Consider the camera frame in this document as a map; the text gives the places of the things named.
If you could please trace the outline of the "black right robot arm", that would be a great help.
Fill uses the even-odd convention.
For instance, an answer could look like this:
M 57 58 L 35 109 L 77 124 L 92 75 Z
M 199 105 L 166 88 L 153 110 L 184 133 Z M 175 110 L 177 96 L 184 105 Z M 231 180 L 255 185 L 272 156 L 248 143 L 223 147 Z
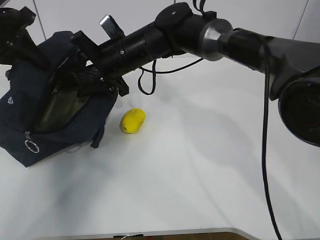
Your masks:
M 189 53 L 212 62 L 233 60 L 263 73 L 267 98 L 278 102 L 286 128 L 303 142 L 319 146 L 320 45 L 233 28 L 214 11 L 196 8 L 198 14 L 186 2 L 172 4 L 129 35 L 108 16 L 101 23 L 108 41 L 97 45 L 82 31 L 70 41 L 121 96 L 129 92 L 123 75 L 160 58 Z

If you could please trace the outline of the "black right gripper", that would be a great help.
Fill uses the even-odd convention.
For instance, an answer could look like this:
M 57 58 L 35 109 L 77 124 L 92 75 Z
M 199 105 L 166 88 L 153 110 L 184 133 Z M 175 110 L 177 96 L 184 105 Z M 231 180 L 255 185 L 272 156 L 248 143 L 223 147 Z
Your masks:
M 129 86 L 122 76 L 148 62 L 146 42 L 139 35 L 117 33 L 97 45 L 80 30 L 72 36 L 71 42 L 94 65 L 80 71 L 59 73 L 59 87 L 75 90 L 78 97 L 104 96 L 115 92 L 116 88 L 123 97 L 129 94 Z

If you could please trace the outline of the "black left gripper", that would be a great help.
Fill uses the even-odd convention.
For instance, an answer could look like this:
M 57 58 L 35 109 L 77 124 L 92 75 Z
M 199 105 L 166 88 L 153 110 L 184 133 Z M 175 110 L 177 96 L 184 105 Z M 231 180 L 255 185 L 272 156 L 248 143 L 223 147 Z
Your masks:
M 36 46 L 27 27 L 35 21 L 36 14 L 28 7 L 20 10 L 0 9 L 0 63 L 12 65 L 16 59 L 25 59 L 43 70 L 50 68 L 50 60 Z

